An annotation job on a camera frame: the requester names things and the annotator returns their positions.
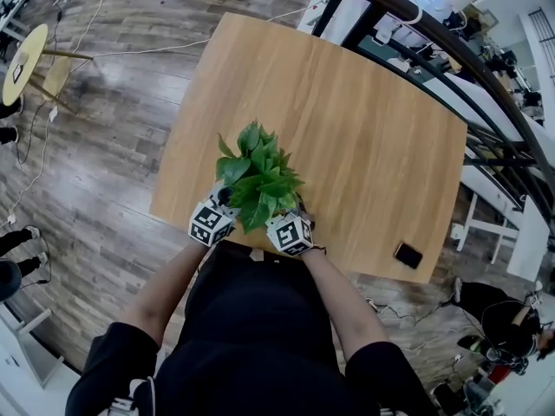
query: person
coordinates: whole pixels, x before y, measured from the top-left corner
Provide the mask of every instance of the person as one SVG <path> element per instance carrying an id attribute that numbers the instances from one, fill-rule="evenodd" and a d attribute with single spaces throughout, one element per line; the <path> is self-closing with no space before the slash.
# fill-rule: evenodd
<path id="1" fill-rule="evenodd" d="M 12 114 L 21 113 L 23 111 L 23 96 L 21 95 L 15 103 L 10 106 L 4 105 L 0 101 L 0 119 L 10 117 Z M 19 132 L 16 127 L 0 127 L 0 144 L 5 145 L 10 142 L 19 141 Z"/>
<path id="2" fill-rule="evenodd" d="M 176 348 L 149 379 L 167 324 L 207 251 L 186 239 L 121 319 L 93 340 L 67 416 L 96 416 L 127 398 L 135 379 L 147 381 L 133 394 L 141 415 L 378 415 L 380 407 L 437 414 L 376 312 L 318 249 L 301 260 L 264 253 L 255 262 L 251 248 L 220 242 L 187 297 Z"/>
<path id="3" fill-rule="evenodd" d="M 23 242 L 39 238 L 41 238 L 41 231 L 35 226 L 28 225 L 20 231 L 9 232 L 8 234 L 0 237 L 0 257 L 3 257 L 6 253 L 12 251 Z M 5 260 L 6 259 L 0 259 L 0 283 L 4 284 L 11 282 L 10 271 L 3 267 Z M 33 271 L 46 265 L 48 261 L 48 253 L 42 252 L 39 255 L 32 257 L 31 259 L 26 259 L 22 262 L 19 262 L 17 266 L 21 271 L 21 277 L 25 277 Z"/>
<path id="4" fill-rule="evenodd" d="M 493 349 L 517 358 L 537 354 L 538 359 L 544 359 L 555 350 L 555 331 L 542 329 L 538 311 L 532 308 L 532 297 L 529 295 L 526 302 L 522 302 L 502 289 L 484 283 L 462 282 L 457 277 L 449 303 L 474 316 L 485 336 L 463 337 L 459 345 L 486 356 Z"/>

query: chair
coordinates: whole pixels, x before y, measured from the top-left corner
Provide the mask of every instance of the chair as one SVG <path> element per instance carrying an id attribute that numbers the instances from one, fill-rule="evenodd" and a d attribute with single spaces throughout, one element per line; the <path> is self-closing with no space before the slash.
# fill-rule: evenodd
<path id="1" fill-rule="evenodd" d="M 477 200 L 478 195 L 475 192 L 457 245 L 457 251 L 462 250 L 470 228 L 498 234 L 499 238 L 495 245 L 491 263 L 495 263 L 501 245 L 511 247 L 513 253 L 506 269 L 507 273 L 535 282 L 544 254 L 547 251 L 549 227 L 532 198 L 526 196 L 525 208 L 518 229 L 508 228 L 506 217 L 504 217 L 503 225 L 491 224 L 473 218 Z"/>
<path id="2" fill-rule="evenodd" d="M 41 388 L 63 364 L 63 357 L 56 358 L 30 334 L 38 325 L 52 315 L 45 309 L 31 322 L 17 322 L 16 318 L 2 305 L 0 306 L 0 345 L 26 371 Z"/>

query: black shirt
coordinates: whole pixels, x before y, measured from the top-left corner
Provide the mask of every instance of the black shirt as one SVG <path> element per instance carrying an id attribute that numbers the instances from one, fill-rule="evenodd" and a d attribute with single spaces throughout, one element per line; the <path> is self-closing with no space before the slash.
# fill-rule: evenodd
<path id="1" fill-rule="evenodd" d="M 343 376 L 308 270 L 270 255 L 255 263 L 242 248 L 219 245 L 200 272 L 179 343 L 155 378 L 157 414 L 436 414 L 393 343 L 360 349 Z M 66 415 L 96 416 L 126 398 L 132 379 L 153 375 L 158 349 L 113 323 L 95 338 Z"/>
<path id="2" fill-rule="evenodd" d="M 518 357 L 536 353 L 536 338 L 541 333 L 539 315 L 535 309 L 528 312 L 520 325 L 513 324 L 523 306 L 521 301 L 509 298 L 486 308 L 482 316 L 482 328 L 490 341 L 497 348 L 503 348 Z"/>

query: leaf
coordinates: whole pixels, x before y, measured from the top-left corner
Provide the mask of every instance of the leaf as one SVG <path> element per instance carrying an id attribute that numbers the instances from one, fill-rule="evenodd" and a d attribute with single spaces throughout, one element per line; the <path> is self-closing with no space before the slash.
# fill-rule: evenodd
<path id="1" fill-rule="evenodd" d="M 264 226 L 266 221 L 270 218 L 270 210 L 268 205 L 261 202 L 247 202 L 243 205 L 239 218 L 243 224 L 245 234 L 250 233 Z"/>
<path id="2" fill-rule="evenodd" d="M 260 199 L 260 192 L 255 189 L 252 190 L 235 190 L 229 199 L 230 208 L 243 208 L 248 202 L 258 202 Z"/>
<path id="3" fill-rule="evenodd" d="M 259 140 L 260 133 L 258 132 L 258 123 L 253 121 L 241 131 L 237 139 L 237 145 L 243 156 L 246 156 L 249 151 L 252 151 L 257 146 Z"/>
<path id="4" fill-rule="evenodd" d="M 216 180 L 221 180 L 225 176 L 225 166 L 227 165 L 228 160 L 231 160 L 227 157 L 220 157 L 216 162 Z"/>
<path id="5" fill-rule="evenodd" d="M 260 139 L 264 143 L 270 138 L 270 135 L 266 132 L 263 125 L 260 125 L 260 128 L 258 129 L 258 133 L 260 134 Z"/>
<path id="6" fill-rule="evenodd" d="M 287 164 L 289 164 L 289 158 L 291 157 L 291 153 L 287 154 L 286 156 L 284 156 L 280 161 L 279 161 L 279 166 L 281 166 L 282 168 L 287 168 Z"/>
<path id="7" fill-rule="evenodd" d="M 233 186 L 237 190 L 256 190 L 265 181 L 262 174 L 256 176 L 245 177 L 244 179 L 238 180 Z"/>
<path id="8" fill-rule="evenodd" d="M 283 196 L 289 194 L 290 192 L 294 192 L 295 188 L 302 185 L 298 179 L 290 178 L 290 177 L 282 177 L 275 182 L 271 182 L 266 185 L 261 185 L 257 189 L 260 192 L 265 192 L 273 196 L 274 198 L 282 198 Z"/>
<path id="9" fill-rule="evenodd" d="M 224 178 L 226 185 L 232 185 L 237 182 L 240 177 L 245 174 L 246 170 L 251 166 L 251 160 L 242 157 L 228 159 L 224 166 Z"/>
<path id="10" fill-rule="evenodd" d="M 272 196 L 269 196 L 265 192 L 262 192 L 260 194 L 259 202 L 261 204 L 266 204 L 266 206 L 268 206 L 268 211 L 270 212 L 270 217 L 272 217 L 274 215 L 274 211 L 278 207 L 278 200 L 276 198 L 272 197 Z"/>
<path id="11" fill-rule="evenodd" d="M 267 172 L 269 176 L 279 176 L 279 166 L 276 166 Z"/>
<path id="12" fill-rule="evenodd" d="M 222 134 L 218 133 L 218 147 L 219 150 L 227 157 L 235 157 L 233 151 L 229 149 L 229 146 L 225 144 L 224 139 L 222 138 Z"/>
<path id="13" fill-rule="evenodd" d="M 264 159 L 264 146 L 262 145 L 262 140 L 260 140 L 257 147 L 252 150 L 251 162 L 261 173 L 264 173 L 266 161 Z"/>
<path id="14" fill-rule="evenodd" d="M 268 173 L 274 169 L 274 159 L 266 159 L 266 164 L 264 165 L 264 172 Z"/>
<path id="15" fill-rule="evenodd" d="M 278 140 L 276 137 L 272 137 L 267 142 L 264 143 L 264 154 L 266 157 L 277 158 L 278 154 Z"/>
<path id="16" fill-rule="evenodd" d="M 290 210 L 292 208 L 295 208 L 297 206 L 297 199 L 296 196 L 294 194 L 287 194 L 285 196 L 283 196 L 282 198 L 279 198 L 277 200 L 277 208 L 278 209 L 285 209 L 285 210 Z"/>

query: sleeve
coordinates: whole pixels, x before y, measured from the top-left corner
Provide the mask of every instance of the sleeve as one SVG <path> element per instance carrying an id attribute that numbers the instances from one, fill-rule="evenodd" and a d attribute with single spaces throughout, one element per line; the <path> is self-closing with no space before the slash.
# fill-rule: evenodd
<path id="1" fill-rule="evenodd" d="M 115 398 L 129 395 L 133 379 L 154 374 L 158 344 L 141 329 L 115 322 L 96 337 L 81 378 L 68 397 L 66 416 L 97 416 Z"/>
<path id="2" fill-rule="evenodd" d="M 371 389 L 382 408 L 408 416 L 437 415 L 418 376 L 401 349 L 391 342 L 375 342 L 358 350 L 347 362 L 347 382 Z"/>

